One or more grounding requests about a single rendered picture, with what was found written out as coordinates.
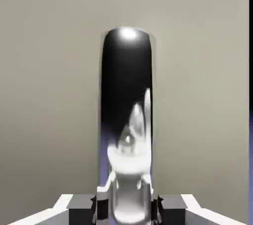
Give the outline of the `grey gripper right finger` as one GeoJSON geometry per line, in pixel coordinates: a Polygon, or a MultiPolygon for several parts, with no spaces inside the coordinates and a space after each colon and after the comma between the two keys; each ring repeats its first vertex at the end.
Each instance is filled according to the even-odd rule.
{"type": "Polygon", "coordinates": [[[153,225],[247,224],[202,208],[192,194],[163,194],[153,200],[153,225]]]}

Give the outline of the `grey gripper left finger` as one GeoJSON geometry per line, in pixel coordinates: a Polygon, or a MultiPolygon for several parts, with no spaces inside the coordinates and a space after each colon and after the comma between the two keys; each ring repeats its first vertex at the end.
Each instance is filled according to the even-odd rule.
{"type": "Polygon", "coordinates": [[[53,207],[8,225],[96,225],[96,197],[62,194],[53,207]]]}

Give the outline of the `shiny curved metal handle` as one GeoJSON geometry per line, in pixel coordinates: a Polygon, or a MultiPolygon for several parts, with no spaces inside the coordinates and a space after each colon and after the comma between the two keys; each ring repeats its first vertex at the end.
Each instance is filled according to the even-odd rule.
{"type": "Polygon", "coordinates": [[[92,225],[153,225],[153,41],[118,26],[99,69],[98,186],[92,225]]]}

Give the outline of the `beige cabinet door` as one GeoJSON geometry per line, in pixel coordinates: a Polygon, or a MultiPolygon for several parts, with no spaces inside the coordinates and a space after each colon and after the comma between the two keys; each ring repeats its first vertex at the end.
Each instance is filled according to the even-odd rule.
{"type": "Polygon", "coordinates": [[[0,0],[0,225],[97,184],[103,35],[156,39],[154,180],[249,221],[249,0],[0,0]]]}

